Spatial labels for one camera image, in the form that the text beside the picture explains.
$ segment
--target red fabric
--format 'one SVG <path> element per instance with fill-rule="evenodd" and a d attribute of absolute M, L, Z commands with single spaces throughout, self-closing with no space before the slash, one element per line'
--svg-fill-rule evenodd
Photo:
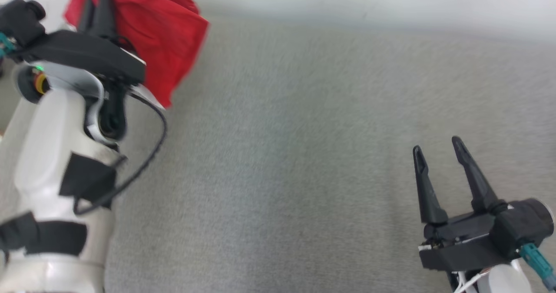
<path fill-rule="evenodd" d="M 85 0 L 70 0 L 66 20 L 78 25 Z M 145 85 L 164 107 L 189 72 L 208 22 L 192 0 L 114 0 L 118 34 L 127 37 L 147 63 Z"/>

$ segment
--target gray fabric surface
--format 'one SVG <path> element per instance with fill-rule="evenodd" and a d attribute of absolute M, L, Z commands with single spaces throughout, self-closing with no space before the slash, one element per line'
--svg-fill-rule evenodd
<path fill-rule="evenodd" d="M 552 49 L 211 19 L 165 146 L 117 203 L 107 293 L 448 292 L 420 265 L 411 149 L 449 214 L 469 211 L 455 134 L 499 196 L 556 208 Z M 31 113 L 0 143 L 2 218 Z M 159 131 L 129 103 L 127 170 Z"/>

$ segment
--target red cloth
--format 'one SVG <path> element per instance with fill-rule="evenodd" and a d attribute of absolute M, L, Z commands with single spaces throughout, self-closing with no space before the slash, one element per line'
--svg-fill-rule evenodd
<path fill-rule="evenodd" d="M 78 25 L 85 0 L 70 0 L 66 20 Z M 192 0 L 114 0 L 118 34 L 127 37 L 147 63 L 145 85 L 164 107 L 189 72 L 208 22 Z"/>

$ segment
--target teal connector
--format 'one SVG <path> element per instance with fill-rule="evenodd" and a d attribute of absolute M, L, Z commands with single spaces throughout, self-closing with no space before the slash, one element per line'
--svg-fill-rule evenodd
<path fill-rule="evenodd" d="M 6 54 L 9 54 L 15 49 L 16 47 L 13 45 L 12 42 L 10 42 L 10 40 L 8 40 L 8 37 L 0 32 L 0 58 L 4 57 Z"/>
<path fill-rule="evenodd" d="M 554 268 L 540 253 L 539 249 L 532 244 L 527 243 L 520 249 L 520 255 L 523 260 L 536 271 L 537 275 L 542 279 L 544 286 L 549 291 L 556 290 L 556 275 L 554 275 Z"/>

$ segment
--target white background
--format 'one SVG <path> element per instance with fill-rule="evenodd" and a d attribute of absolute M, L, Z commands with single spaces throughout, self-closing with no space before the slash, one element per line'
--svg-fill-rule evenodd
<path fill-rule="evenodd" d="M 67 0 L 38 0 L 57 27 Z M 401 26 L 496 37 L 556 36 L 556 0 L 196 0 L 205 13 L 246 14 L 357 26 Z"/>

